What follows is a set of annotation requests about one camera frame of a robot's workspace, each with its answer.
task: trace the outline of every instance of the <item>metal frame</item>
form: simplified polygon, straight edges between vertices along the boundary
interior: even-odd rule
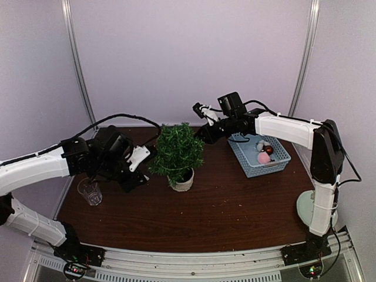
[[[70,0],[62,0],[63,6],[63,15],[65,20],[66,29],[68,32],[69,43],[70,43],[70,50],[72,51],[73,62],[75,65],[76,76],[78,80],[78,84],[80,86],[80,91],[82,95],[83,102],[85,104],[86,113],[89,116],[91,124],[96,122],[93,107],[90,103],[88,90],[86,88],[86,83],[83,77],[80,57],[78,54],[75,30],[73,28],[73,20],[72,20],[72,13],[71,13],[71,2]]]
[[[310,60],[313,44],[316,37],[317,24],[318,24],[318,14],[320,11],[320,0],[312,0],[311,3],[311,14],[308,22],[307,37],[305,39],[305,47],[303,51],[303,58],[301,60],[298,80],[296,82],[293,100],[291,101],[290,110],[288,112],[289,116],[294,116],[301,92],[303,91],[304,80],[306,79],[308,71],[308,61]]]
[[[346,258],[352,281],[363,282],[364,278],[349,234],[344,231],[338,236],[341,253]],[[330,236],[328,242],[333,253],[325,259],[335,257],[338,251],[338,243],[334,236]],[[237,282],[256,277],[280,277],[281,271],[298,266],[284,266],[280,251],[282,247],[218,253],[152,253],[105,247],[106,254],[102,266],[92,267],[93,271],[86,278],[118,282],[133,279],[159,282]],[[34,242],[31,254],[24,282],[36,282],[35,276],[39,265],[61,272],[65,264],[62,259],[54,257],[52,249],[43,242]]]

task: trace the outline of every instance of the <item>wooden table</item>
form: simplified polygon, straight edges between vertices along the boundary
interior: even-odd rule
[[[155,134],[149,127],[124,128],[135,144]],[[101,183],[103,201],[89,206],[78,194],[76,176],[58,220],[71,223],[84,243],[163,252],[247,250],[305,240],[296,200],[311,181],[291,143],[284,171],[248,179],[226,139],[205,145],[204,165],[188,192],[175,192],[165,177],[124,193]]]

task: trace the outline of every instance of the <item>white bracket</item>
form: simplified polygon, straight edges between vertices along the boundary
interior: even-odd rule
[[[145,160],[150,155],[149,150],[145,146],[137,146],[129,158],[128,162],[131,163],[129,166],[129,170],[134,172],[137,167],[141,164],[143,160]]]

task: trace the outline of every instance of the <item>green plant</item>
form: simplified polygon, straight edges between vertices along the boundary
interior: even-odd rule
[[[202,151],[204,142],[194,137],[189,123],[181,125],[162,125],[162,132],[157,140],[157,156],[149,165],[149,170],[169,177],[170,186],[182,182],[184,175],[192,168],[203,164]]]

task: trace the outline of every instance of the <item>plastic cup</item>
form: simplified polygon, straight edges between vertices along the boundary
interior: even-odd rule
[[[98,183],[89,183],[89,178],[85,178],[78,183],[77,191],[91,206],[97,206],[102,202],[102,192]]]

